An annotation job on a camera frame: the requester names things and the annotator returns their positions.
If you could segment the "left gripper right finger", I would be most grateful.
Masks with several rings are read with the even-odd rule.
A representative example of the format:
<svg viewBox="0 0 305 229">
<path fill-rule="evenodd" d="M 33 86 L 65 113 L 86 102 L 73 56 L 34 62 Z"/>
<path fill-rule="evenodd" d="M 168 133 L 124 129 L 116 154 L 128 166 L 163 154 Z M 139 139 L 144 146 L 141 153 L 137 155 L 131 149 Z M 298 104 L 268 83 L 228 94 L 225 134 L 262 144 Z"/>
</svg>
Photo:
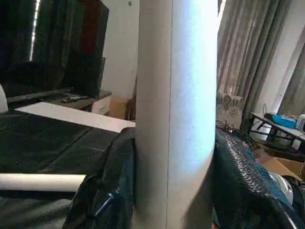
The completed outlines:
<svg viewBox="0 0 305 229">
<path fill-rule="evenodd" d="M 213 205 L 222 229 L 299 228 L 298 214 L 252 151 L 219 129 L 213 183 Z"/>
</svg>

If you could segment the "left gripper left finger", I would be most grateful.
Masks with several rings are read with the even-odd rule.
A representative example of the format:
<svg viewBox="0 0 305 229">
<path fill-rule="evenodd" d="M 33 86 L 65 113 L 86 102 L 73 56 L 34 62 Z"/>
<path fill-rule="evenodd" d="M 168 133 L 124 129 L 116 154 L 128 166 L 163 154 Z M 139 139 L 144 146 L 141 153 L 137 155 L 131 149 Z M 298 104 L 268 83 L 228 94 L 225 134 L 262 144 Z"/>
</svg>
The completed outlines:
<svg viewBox="0 0 305 229">
<path fill-rule="evenodd" d="M 79 186 L 64 229 L 131 228 L 135 155 L 135 128 L 124 128 Z"/>
</svg>

